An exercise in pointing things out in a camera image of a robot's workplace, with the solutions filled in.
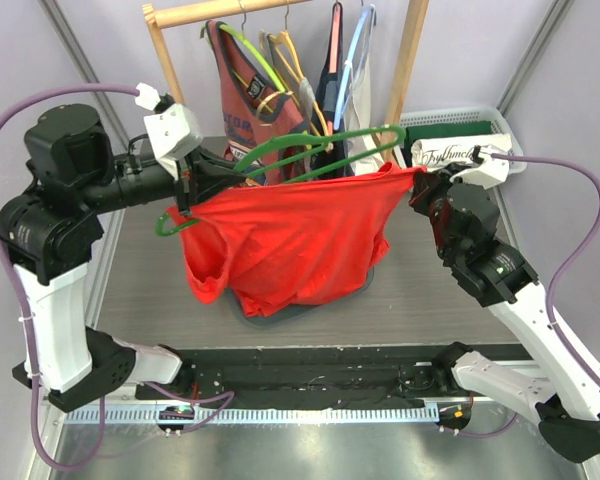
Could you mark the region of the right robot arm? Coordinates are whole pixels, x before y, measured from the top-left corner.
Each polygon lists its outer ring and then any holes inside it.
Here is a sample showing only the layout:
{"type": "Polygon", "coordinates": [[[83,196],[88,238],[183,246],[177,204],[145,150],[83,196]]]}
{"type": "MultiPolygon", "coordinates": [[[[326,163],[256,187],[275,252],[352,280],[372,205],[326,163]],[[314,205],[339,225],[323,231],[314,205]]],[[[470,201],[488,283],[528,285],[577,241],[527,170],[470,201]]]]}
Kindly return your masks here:
{"type": "Polygon", "coordinates": [[[455,342],[433,360],[445,395],[485,395],[533,423],[563,458],[600,455],[600,362],[575,335],[519,250],[500,240],[500,211],[481,186],[417,171],[409,201],[430,221],[436,251],[458,286],[504,324],[540,367],[541,379],[455,342]]]}

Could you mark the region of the dark green hanger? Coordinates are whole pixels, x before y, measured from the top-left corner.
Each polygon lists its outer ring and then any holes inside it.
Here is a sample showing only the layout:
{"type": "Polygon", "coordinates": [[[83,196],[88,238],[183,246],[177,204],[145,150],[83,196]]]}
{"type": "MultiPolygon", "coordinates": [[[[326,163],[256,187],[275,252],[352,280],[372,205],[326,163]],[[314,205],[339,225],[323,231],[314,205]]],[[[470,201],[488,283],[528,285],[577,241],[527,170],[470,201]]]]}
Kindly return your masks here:
{"type": "Polygon", "coordinates": [[[328,136],[315,136],[308,133],[293,133],[282,136],[273,137],[269,141],[262,145],[254,148],[248,153],[242,160],[235,163],[232,172],[237,174],[246,173],[245,178],[252,179],[268,173],[271,170],[283,169],[286,165],[296,163],[305,158],[311,158],[314,154],[318,154],[325,151],[326,148],[334,142],[344,142],[350,138],[358,138],[364,135],[382,134],[391,132],[395,135],[395,139],[391,142],[381,144],[373,149],[366,150],[363,153],[354,155],[352,157],[346,157],[343,160],[328,164],[324,167],[320,167],[316,170],[312,170],[309,173],[299,175],[297,177],[287,180],[287,183],[297,183],[306,181],[316,176],[329,173],[340,167],[349,165],[354,161],[361,160],[362,158],[373,155],[376,153],[383,152],[385,150],[392,150],[396,146],[400,146],[405,138],[406,131],[404,128],[398,125],[383,125],[380,127],[370,127],[365,129],[345,131],[341,133],[335,133],[328,136]],[[253,167],[254,163],[257,163],[262,157],[270,153],[284,152],[287,149],[295,147],[306,147],[311,146],[311,149],[303,150],[295,155],[278,160],[270,165],[262,166],[258,169],[253,167]]]}

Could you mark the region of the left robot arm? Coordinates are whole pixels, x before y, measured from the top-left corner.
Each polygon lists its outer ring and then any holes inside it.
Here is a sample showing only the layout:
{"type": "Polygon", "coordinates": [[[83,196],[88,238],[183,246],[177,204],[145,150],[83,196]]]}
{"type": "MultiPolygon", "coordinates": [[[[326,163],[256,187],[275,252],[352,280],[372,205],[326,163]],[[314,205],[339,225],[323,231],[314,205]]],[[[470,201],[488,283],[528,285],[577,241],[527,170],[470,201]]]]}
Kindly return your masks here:
{"type": "Polygon", "coordinates": [[[13,377],[45,389],[71,412],[122,385],[156,383],[170,398],[192,389],[188,360],[168,346],[135,345],[89,327],[83,294],[104,213],[175,198],[180,209],[237,186],[244,175],[204,148],[178,177],[155,159],[115,155],[97,110],[84,104],[44,112],[24,137],[31,184],[0,210],[0,240],[32,313],[35,342],[13,377]]]}

